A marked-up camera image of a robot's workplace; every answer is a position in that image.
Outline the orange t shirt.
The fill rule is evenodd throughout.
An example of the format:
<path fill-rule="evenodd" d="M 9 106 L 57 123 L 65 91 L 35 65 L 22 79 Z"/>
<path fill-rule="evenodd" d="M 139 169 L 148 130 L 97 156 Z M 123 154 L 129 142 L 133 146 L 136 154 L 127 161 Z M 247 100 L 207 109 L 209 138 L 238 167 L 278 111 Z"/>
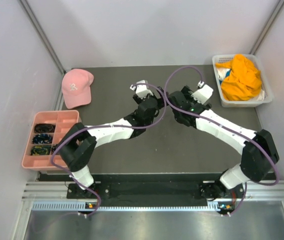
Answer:
<path fill-rule="evenodd" d="M 232 60 L 216 63 L 217 68 L 229 69 L 229 76 L 221 83 L 223 96 L 228 101 L 248 101 L 261 92 L 260 70 L 242 54 L 236 54 Z"/>

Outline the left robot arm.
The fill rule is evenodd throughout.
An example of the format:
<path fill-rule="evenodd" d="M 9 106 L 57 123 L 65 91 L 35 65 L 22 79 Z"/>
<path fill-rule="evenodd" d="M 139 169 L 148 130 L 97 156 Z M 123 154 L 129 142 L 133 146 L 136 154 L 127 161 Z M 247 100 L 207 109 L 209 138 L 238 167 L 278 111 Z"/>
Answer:
<path fill-rule="evenodd" d="M 88 162 L 94 150 L 102 145 L 129 140 L 143 134 L 147 128 L 154 126 L 154 119 L 161 109 L 166 108 L 164 91 L 161 87 L 156 90 L 160 97 L 148 89 L 149 84 L 138 83 L 133 86 L 134 101 L 137 109 L 118 121 L 103 125 L 84 126 L 81 122 L 74 124 L 62 140 L 57 144 L 52 165 L 67 171 L 78 185 L 78 193 L 84 198 L 94 195 L 94 179 L 90 173 Z M 54 162 L 54 155 L 59 154 L 67 167 Z"/>

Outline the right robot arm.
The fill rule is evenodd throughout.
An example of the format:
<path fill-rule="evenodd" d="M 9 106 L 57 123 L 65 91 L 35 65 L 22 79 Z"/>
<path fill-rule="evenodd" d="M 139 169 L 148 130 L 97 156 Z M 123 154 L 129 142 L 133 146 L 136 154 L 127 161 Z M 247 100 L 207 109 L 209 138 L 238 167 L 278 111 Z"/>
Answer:
<path fill-rule="evenodd" d="M 211 201 L 228 197 L 235 187 L 248 181 L 261 182 L 279 161 L 271 133 L 246 129 L 220 117 L 208 103 L 212 94 L 213 89 L 205 84 L 197 91 L 184 86 L 167 96 L 178 123 L 216 137 L 241 155 L 240 163 L 201 188 L 202 196 Z"/>

